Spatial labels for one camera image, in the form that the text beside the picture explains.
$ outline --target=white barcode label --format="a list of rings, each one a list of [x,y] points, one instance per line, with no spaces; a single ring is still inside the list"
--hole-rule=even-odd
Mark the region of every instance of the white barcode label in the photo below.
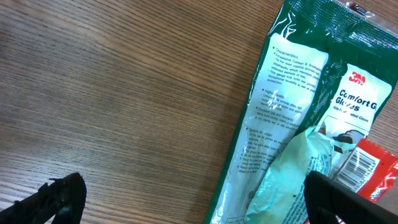
[[[372,177],[379,162],[380,159],[356,147],[345,165],[340,169],[335,180],[353,192],[358,192]]]

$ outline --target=mint green plastic packet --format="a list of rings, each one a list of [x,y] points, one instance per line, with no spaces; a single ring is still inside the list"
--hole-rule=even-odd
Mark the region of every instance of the mint green plastic packet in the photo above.
[[[332,163],[355,144],[335,141],[315,127],[294,137],[268,168],[246,213],[246,223],[300,223],[307,219],[304,179],[311,170],[332,177]],[[343,153],[336,152],[335,146]]]
[[[265,39],[204,223],[244,223],[271,162],[308,127],[326,124],[326,135],[339,142],[368,135],[397,82],[397,39],[370,21],[376,17],[346,6],[284,2]]]

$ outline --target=wood grain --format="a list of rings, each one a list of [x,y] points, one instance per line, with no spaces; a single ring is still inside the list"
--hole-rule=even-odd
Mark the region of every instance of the wood grain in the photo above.
[[[201,223],[281,4],[1,1],[0,210],[80,172],[84,223]],[[371,139],[398,153],[397,103]]]

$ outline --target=red 3m logo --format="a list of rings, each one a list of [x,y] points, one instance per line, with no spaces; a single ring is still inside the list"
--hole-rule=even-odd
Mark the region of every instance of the red 3m logo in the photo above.
[[[361,85],[363,85],[366,81],[364,76],[362,76],[361,74],[358,74],[356,72],[353,72],[352,76],[349,77],[349,80],[351,82],[355,82],[355,83],[361,84]]]

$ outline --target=red package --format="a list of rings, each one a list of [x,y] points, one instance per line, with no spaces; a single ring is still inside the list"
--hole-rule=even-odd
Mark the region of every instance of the red package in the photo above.
[[[362,139],[338,171],[335,180],[360,196],[376,202],[394,186],[398,157]]]

